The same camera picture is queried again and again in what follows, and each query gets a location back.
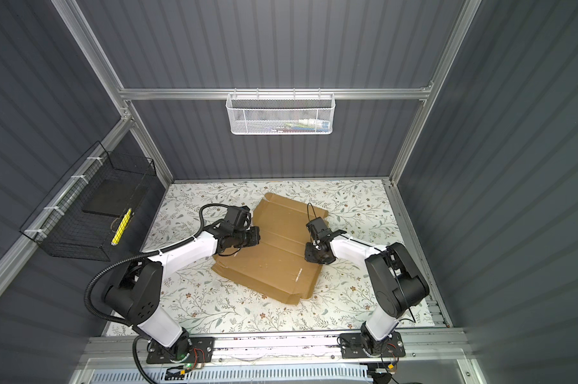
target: gray corrugated wall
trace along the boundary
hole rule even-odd
[[[0,258],[119,115],[51,3],[0,2]]]
[[[423,87],[461,0],[82,1],[129,88]],[[333,132],[238,137],[220,101],[136,101],[177,180],[391,172],[417,101],[338,101]]]
[[[49,1],[0,2],[0,258],[54,183],[118,119]],[[139,147],[127,135],[117,150]],[[146,235],[163,194],[155,183],[125,248],[137,251]],[[0,298],[0,383],[68,381],[104,326],[82,295],[105,265],[35,252]]]
[[[127,134],[116,152],[142,156]],[[139,251],[162,201],[165,189],[155,178],[112,261]],[[84,288],[108,263],[33,254],[0,298],[0,383],[67,383],[91,336],[99,336],[106,322],[91,315],[82,300]],[[105,281],[93,292],[100,303]]]
[[[461,0],[86,0],[127,88],[428,85]]]
[[[223,101],[135,101],[177,180],[388,176],[417,100],[339,100],[331,134],[231,133]]]
[[[400,191],[489,383],[578,381],[578,1],[486,1]]]

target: table surface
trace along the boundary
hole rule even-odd
[[[332,230],[344,229],[359,240],[377,244],[402,242],[381,180],[210,182],[170,186],[144,250],[157,250],[192,235],[204,204],[254,209],[268,192],[326,209]],[[209,208],[204,217],[211,222],[224,213]],[[377,305],[367,271],[346,260],[324,265],[313,297],[298,305],[237,285],[213,272],[213,264],[212,257],[198,260],[162,284],[161,305],[192,334],[355,329]],[[402,321],[400,327],[434,326],[425,301],[412,310],[416,324]],[[135,334],[131,329],[111,323],[105,335],[131,334]]]

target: red wire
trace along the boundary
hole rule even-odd
[[[391,345],[394,349],[397,349],[396,346],[393,345],[393,344],[387,343],[387,345]],[[387,347],[387,350],[392,353],[393,358],[396,360],[396,362],[393,363],[393,365],[398,364],[398,363],[400,362],[400,358],[399,358],[399,357],[396,357],[396,355],[393,353],[393,351],[392,351],[391,349],[389,349],[389,347]]]
[[[203,353],[202,349],[199,348],[193,348],[193,350],[195,351],[195,365],[193,366],[193,369],[195,368],[195,366],[197,365],[197,351],[201,352],[201,357],[203,357],[203,362],[202,364],[206,361],[206,355]]]

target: black mounting plate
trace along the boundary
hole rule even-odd
[[[350,347],[347,348],[340,348],[342,351],[342,358],[343,359],[364,359],[371,356],[368,356],[366,352],[361,347],[361,335],[357,333],[351,334],[340,334],[340,338],[345,339],[349,342]],[[388,348],[382,353],[382,357],[405,357],[406,351],[404,350],[404,343],[402,342],[402,337],[399,333],[393,332],[391,338],[387,340],[387,344],[393,344],[393,348],[391,345],[387,345]]]
[[[193,353],[193,348],[201,349],[203,351],[203,362],[209,363],[212,361],[212,351],[214,350],[214,337],[189,337],[192,347],[189,351],[189,355],[186,357],[185,363],[194,363],[195,354]],[[201,363],[201,352],[197,351],[197,364]],[[148,352],[148,357],[146,358],[147,364],[172,364],[170,361],[170,355],[167,354],[162,349],[154,352]]]

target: flattened cardboard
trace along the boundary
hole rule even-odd
[[[328,213],[315,207],[316,216],[326,218]],[[259,244],[234,256],[215,256],[212,270],[280,302],[297,305],[300,299],[312,297],[322,267],[304,260],[305,244],[310,241],[307,223],[306,204],[267,193],[253,211],[253,225],[259,226],[261,234]]]

